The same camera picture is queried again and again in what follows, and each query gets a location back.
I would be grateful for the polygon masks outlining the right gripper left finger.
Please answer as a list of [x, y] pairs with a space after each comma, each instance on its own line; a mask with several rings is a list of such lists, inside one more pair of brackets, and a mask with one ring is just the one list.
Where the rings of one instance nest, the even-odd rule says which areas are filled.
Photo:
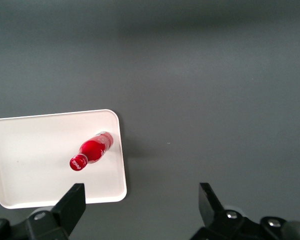
[[86, 209], [85, 186], [74, 184], [51, 208], [27, 219], [30, 240], [67, 240]]

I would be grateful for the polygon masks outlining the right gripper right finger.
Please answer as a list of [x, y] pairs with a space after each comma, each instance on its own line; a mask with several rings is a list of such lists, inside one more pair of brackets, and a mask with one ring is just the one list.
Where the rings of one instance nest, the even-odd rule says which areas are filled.
[[204, 226], [192, 239], [261, 239], [259, 225], [235, 210], [225, 209], [208, 183], [199, 184], [198, 206]]

